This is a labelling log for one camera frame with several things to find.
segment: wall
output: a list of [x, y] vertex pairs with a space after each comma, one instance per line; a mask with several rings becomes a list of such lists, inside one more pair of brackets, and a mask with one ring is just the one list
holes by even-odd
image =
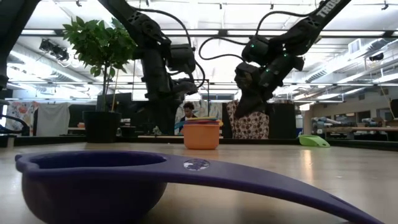
[[323, 104], [317, 104], [312, 106], [313, 116], [331, 116], [343, 113], [353, 113], [361, 111], [371, 111], [371, 117], [377, 116], [377, 109], [388, 108], [390, 99], [398, 98], [398, 87], [390, 87], [387, 98], [380, 95], [380, 92], [369, 92], [365, 93], [364, 100], [358, 100], [358, 96], [354, 98], [346, 99], [345, 103], [339, 103], [337, 105], [328, 105], [326, 108]]

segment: cable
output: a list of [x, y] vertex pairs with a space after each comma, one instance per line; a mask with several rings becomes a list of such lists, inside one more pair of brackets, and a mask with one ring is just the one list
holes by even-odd
[[204, 69], [200, 66], [200, 64], [199, 64], [197, 61], [195, 61], [195, 64], [198, 65], [198, 67], [199, 67], [199, 69], [200, 69], [200, 71], [201, 71], [201, 74], [202, 74], [202, 76], [203, 76], [201, 83], [197, 86], [197, 88], [200, 88], [200, 87], [203, 86], [203, 84], [205, 83], [206, 74], [205, 74]]
[[214, 56], [214, 57], [210, 57], [210, 58], [204, 58], [201, 55], [201, 50], [202, 50], [203, 46], [207, 42], [209, 42], [211, 40], [215, 40], [215, 39], [225, 40], [225, 41], [228, 41], [228, 42], [231, 42], [231, 43], [234, 43], [234, 44], [238, 44], [238, 45], [246, 45], [247, 44], [247, 43], [242, 43], [242, 42], [238, 42], [238, 41], [235, 41], [235, 40], [230, 40], [230, 39], [227, 39], [227, 38], [224, 38], [224, 37], [210, 37], [209, 39], [205, 40], [199, 47], [199, 57], [201, 59], [203, 59], [203, 60], [213, 60], [213, 59], [216, 59], [216, 58], [231, 56], [231, 57], [237, 57], [237, 58], [241, 59], [244, 62], [244, 59], [242, 57], [240, 57], [238, 55], [235, 55], [235, 54], [223, 54], [223, 55], [218, 55], [218, 56]]
[[179, 73], [182, 73], [182, 72], [177, 71], [177, 72], [167, 73], [167, 74], [170, 75], [170, 76], [173, 76], [173, 75], [178, 75]]
[[138, 10], [138, 11], [142, 11], [142, 12], [154, 12], [154, 13], [159, 13], [159, 14], [163, 14], [163, 15], [165, 15], [165, 16], [169, 16], [169, 17], [173, 18], [175, 21], [177, 21], [177, 22], [182, 26], [182, 28], [184, 29], [184, 31], [185, 31], [185, 33], [186, 33], [186, 35], [187, 35], [188, 44], [189, 44], [189, 46], [192, 46], [191, 37], [190, 37], [190, 35], [189, 35], [189, 33], [188, 33], [188, 30], [187, 30], [187, 28], [185, 27], [184, 23], [183, 23], [179, 18], [177, 18], [177, 17], [171, 15], [171, 14], [168, 13], [168, 12], [164, 12], [164, 11], [160, 11], [160, 10], [155, 10], [155, 9], [137, 9], [137, 10]]
[[307, 14], [298, 14], [298, 13], [286, 12], [286, 11], [272, 11], [272, 12], [268, 12], [265, 16], [263, 16], [263, 17], [261, 18], [261, 20], [260, 20], [260, 22], [259, 22], [259, 25], [257, 26], [257, 29], [256, 29], [256, 35], [258, 35], [258, 33], [259, 33], [259, 30], [260, 30], [260, 27], [261, 27], [262, 22], [263, 22], [267, 17], [269, 17], [270, 15], [273, 15], [273, 14], [284, 14], [284, 15], [295, 16], [295, 17], [307, 17], [307, 16], [311, 16], [311, 14], [313, 14], [316, 10], [314, 10], [314, 11], [312, 11], [312, 12], [310, 12], [310, 13], [307, 13]]

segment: desk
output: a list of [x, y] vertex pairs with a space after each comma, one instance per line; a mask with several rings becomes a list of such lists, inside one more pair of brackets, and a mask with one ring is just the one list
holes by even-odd
[[[215, 151], [183, 144], [57, 144], [0, 151], [0, 223], [43, 224], [25, 206], [14, 156], [24, 152], [132, 150], [234, 162], [277, 172], [325, 190], [385, 223], [398, 218], [398, 153], [344, 147], [220, 145]], [[345, 223], [333, 215], [265, 196], [195, 185], [169, 184], [141, 222], [159, 224]]]
[[334, 127], [325, 128], [325, 137], [327, 133], [346, 133], [348, 139], [354, 139], [354, 132], [356, 131], [385, 131], [385, 132], [397, 132], [398, 128], [387, 128], [387, 127]]
[[138, 136], [139, 138], [173, 138], [173, 139], [183, 139], [184, 136]]

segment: ceiling duct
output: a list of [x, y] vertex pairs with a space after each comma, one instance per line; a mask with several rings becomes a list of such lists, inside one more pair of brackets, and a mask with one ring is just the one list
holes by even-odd
[[7, 57], [7, 63], [13, 63], [13, 64], [20, 64], [20, 65], [24, 65], [25, 62], [13, 55], [8, 55]]
[[50, 68], [52, 68], [53, 71], [63, 75], [67, 76], [69, 79], [71, 79], [73, 82], [92, 82], [93, 80], [81, 75], [77, 72], [74, 72], [73, 70], [70, 70], [69, 68], [65, 68], [61, 65], [59, 65], [57, 62], [54, 62], [46, 57], [42, 57], [42, 55], [35, 53], [25, 47], [23, 47], [20, 44], [16, 44], [12, 51], [21, 54], [25, 57], [31, 58], [32, 60], [36, 60], [36, 62], [39, 62], [43, 65], [46, 65]]
[[395, 41], [395, 39], [376, 39], [370, 42], [368, 39], [357, 39], [348, 45], [348, 50], [332, 58], [326, 64], [309, 71], [305, 82], [310, 83], [325, 75], [345, 68], [359, 58], [367, 58], [380, 53], [379, 51], [382, 50], [383, 47]]

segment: wooden surface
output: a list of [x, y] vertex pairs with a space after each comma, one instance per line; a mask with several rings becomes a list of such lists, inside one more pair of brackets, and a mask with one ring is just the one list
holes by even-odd
[[184, 136], [138, 136], [138, 138], [173, 138], [173, 139], [183, 139]]
[[[121, 149], [163, 152], [267, 169], [321, 188], [386, 223], [398, 220], [398, 153], [332, 147], [220, 145], [189, 151], [181, 144], [62, 144], [0, 149], [0, 223], [42, 224], [25, 206], [14, 156], [25, 152]], [[169, 184], [142, 223], [345, 223], [327, 213], [265, 196]]]
[[398, 131], [397, 127], [334, 127], [325, 128], [326, 133], [350, 133], [353, 131]]

